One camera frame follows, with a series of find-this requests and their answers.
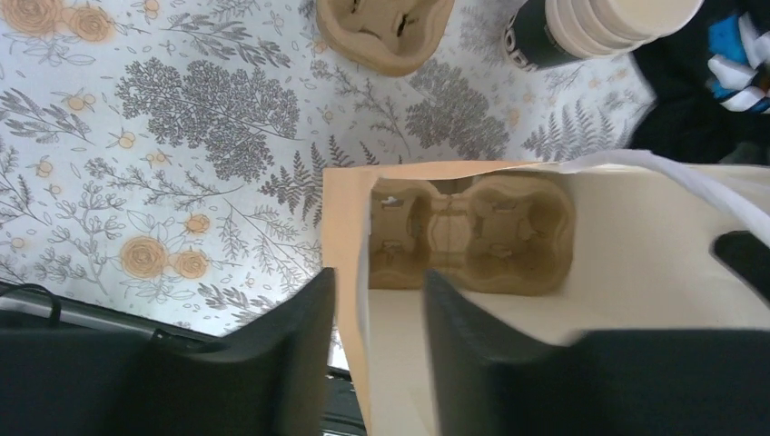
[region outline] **white strap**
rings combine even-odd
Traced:
[[[609,150],[562,163],[561,173],[578,173],[604,164],[639,166],[666,175],[691,194],[702,198],[717,210],[734,216],[754,236],[770,247],[770,215],[743,196],[713,178],[681,163],[644,150]]]

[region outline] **tablecloth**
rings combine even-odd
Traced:
[[[312,0],[0,0],[0,278],[221,335],[319,270],[325,167],[622,146],[652,98],[628,57],[517,70],[522,3],[456,1],[388,78]]]

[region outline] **floral pattern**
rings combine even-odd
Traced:
[[[0,280],[225,334],[320,269],[324,168],[622,146],[651,102],[628,57],[515,69],[522,3],[458,0],[388,78],[312,0],[0,0]]]

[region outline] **black cloth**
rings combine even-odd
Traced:
[[[718,24],[745,13],[757,31],[770,28],[770,3],[765,0],[705,0],[682,30],[633,53],[656,103],[637,126],[629,148],[684,163],[716,164],[741,143],[770,147],[770,115],[724,108],[707,65],[716,54]],[[767,164],[766,154],[758,156],[757,161],[736,163]]]

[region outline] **black cable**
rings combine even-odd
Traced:
[[[48,291],[39,284],[21,283],[9,285],[7,288],[0,291],[0,298],[14,291],[36,291],[47,295],[51,300],[51,313],[48,315],[48,328],[53,329],[59,325],[59,320],[62,318],[62,301],[56,294]]]

